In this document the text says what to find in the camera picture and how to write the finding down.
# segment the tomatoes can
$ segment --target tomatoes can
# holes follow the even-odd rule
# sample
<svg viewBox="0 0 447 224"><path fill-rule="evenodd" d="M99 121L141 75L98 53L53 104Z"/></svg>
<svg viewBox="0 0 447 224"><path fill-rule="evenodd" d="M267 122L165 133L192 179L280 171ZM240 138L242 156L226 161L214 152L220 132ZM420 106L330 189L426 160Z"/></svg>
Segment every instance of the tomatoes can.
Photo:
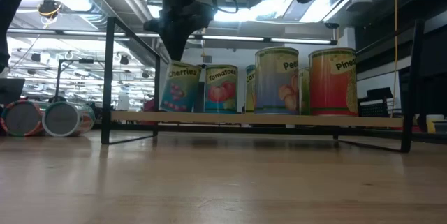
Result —
<svg viewBox="0 0 447 224"><path fill-rule="evenodd" d="M250 65L245 68L247 71L247 82L245 83L245 113L254 113L254 104L256 101L255 94L255 65Z"/></svg>
<svg viewBox="0 0 447 224"><path fill-rule="evenodd" d="M319 50L309 62L311 114L358 116L355 50Z"/></svg>
<svg viewBox="0 0 447 224"><path fill-rule="evenodd" d="M172 61L160 109L167 112L191 112L197 96L201 71L201 66Z"/></svg>
<svg viewBox="0 0 447 224"><path fill-rule="evenodd" d="M298 80L298 90L300 91L300 114L310 115L309 68L301 68L298 71Z"/></svg>
<svg viewBox="0 0 447 224"><path fill-rule="evenodd" d="M256 53L255 114L298 113L298 55L290 47L269 47Z"/></svg>
<svg viewBox="0 0 447 224"><path fill-rule="evenodd" d="M205 72L205 112L237 112L237 67L210 65Z"/></svg>

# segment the wooden shelf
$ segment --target wooden shelf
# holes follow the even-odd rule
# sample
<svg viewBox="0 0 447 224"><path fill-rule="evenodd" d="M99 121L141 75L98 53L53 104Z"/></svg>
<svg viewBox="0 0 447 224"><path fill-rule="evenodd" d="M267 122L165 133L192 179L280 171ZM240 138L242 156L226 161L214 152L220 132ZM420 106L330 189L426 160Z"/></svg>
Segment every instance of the wooden shelf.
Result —
<svg viewBox="0 0 447 224"><path fill-rule="evenodd" d="M112 120L230 124L290 124L310 126L402 127L403 119L372 117L210 114L184 112L112 112Z"/></svg>

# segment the red can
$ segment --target red can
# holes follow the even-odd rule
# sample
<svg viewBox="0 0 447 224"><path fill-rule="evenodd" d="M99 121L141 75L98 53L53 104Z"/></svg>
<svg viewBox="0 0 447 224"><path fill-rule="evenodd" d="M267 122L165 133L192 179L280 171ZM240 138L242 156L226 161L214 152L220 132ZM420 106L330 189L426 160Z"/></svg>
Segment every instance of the red can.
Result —
<svg viewBox="0 0 447 224"><path fill-rule="evenodd" d="M312 115L358 116L356 52L350 48L309 55Z"/></svg>

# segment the wooden surface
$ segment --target wooden surface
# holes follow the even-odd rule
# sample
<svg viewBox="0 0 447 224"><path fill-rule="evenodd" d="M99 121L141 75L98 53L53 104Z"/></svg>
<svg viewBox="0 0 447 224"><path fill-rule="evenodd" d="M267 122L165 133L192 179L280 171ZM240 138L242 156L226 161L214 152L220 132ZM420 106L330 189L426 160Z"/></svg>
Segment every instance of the wooden surface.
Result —
<svg viewBox="0 0 447 224"><path fill-rule="evenodd" d="M290 124L314 126L402 127L402 119L184 112L112 112L112 120L173 121L233 124Z"/></svg>
<svg viewBox="0 0 447 224"><path fill-rule="evenodd" d="M113 132L111 140L144 134ZM414 143L396 154L336 149L319 136L187 133L161 133L157 143L101 146L98 132L0 137L0 223L447 220L446 146Z"/></svg>

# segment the food can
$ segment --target food can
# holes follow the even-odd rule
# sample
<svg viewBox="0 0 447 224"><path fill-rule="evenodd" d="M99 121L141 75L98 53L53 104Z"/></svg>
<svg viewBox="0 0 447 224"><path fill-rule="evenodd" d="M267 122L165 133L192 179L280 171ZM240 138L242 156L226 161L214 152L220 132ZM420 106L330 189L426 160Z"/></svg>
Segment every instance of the food can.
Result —
<svg viewBox="0 0 447 224"><path fill-rule="evenodd" d="M298 113L298 55L290 47L256 53L255 114Z"/></svg>
<svg viewBox="0 0 447 224"><path fill-rule="evenodd" d="M56 102L47 108L42 123L53 137L72 137L91 130L95 120L94 111L88 105Z"/></svg>
<svg viewBox="0 0 447 224"><path fill-rule="evenodd" d="M205 75L205 112L237 112L237 67L210 65Z"/></svg>
<svg viewBox="0 0 447 224"><path fill-rule="evenodd" d="M27 100L10 103L1 114L1 126L7 133L17 137L43 134L42 116L49 106L46 102Z"/></svg>
<svg viewBox="0 0 447 224"><path fill-rule="evenodd" d="M298 71L298 90L300 91L300 114L310 115L309 68Z"/></svg>
<svg viewBox="0 0 447 224"><path fill-rule="evenodd" d="M256 94L254 91L255 82L255 65L250 65L245 68L247 71L247 82L245 83L245 113L254 113L254 105L256 101Z"/></svg>
<svg viewBox="0 0 447 224"><path fill-rule="evenodd" d="M160 109L167 112L191 112L197 96L201 71L201 66L172 61Z"/></svg>
<svg viewBox="0 0 447 224"><path fill-rule="evenodd" d="M356 52L319 50L309 58L311 114L358 116Z"/></svg>

